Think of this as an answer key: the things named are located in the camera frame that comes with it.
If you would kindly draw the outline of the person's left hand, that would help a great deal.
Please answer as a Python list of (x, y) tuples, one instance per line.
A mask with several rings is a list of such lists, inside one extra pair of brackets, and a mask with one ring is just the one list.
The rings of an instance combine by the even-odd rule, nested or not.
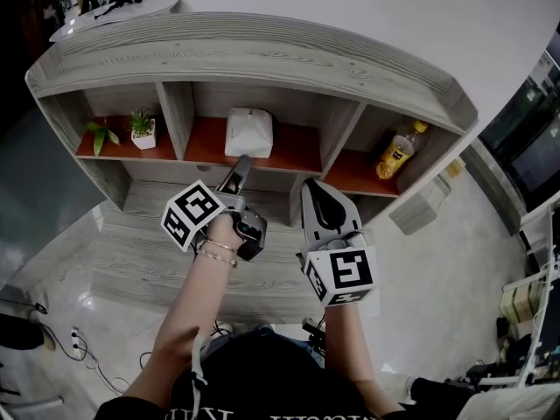
[(234, 220), (229, 213), (220, 213), (209, 223), (206, 238), (227, 249), (237, 250), (242, 245), (242, 238), (235, 232), (233, 224)]

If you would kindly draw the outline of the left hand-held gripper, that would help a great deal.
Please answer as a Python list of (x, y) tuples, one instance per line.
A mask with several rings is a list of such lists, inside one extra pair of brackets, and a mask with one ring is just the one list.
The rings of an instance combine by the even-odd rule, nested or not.
[(197, 180), (167, 202), (161, 227), (181, 251), (186, 252), (195, 241), (207, 238), (207, 225), (224, 213), (232, 216), (234, 230), (242, 239), (237, 255), (251, 261), (261, 253), (267, 221), (241, 196), (251, 165), (251, 158), (243, 154), (216, 189), (211, 190)]

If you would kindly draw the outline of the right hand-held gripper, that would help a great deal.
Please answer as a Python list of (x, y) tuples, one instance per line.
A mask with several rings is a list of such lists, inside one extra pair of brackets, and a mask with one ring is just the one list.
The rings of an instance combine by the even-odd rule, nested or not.
[[(308, 242), (297, 256), (321, 305), (357, 304), (373, 294), (378, 287), (375, 247), (357, 231), (362, 224), (354, 202), (315, 178), (302, 184), (301, 202)], [(328, 232), (345, 235), (320, 240)]]

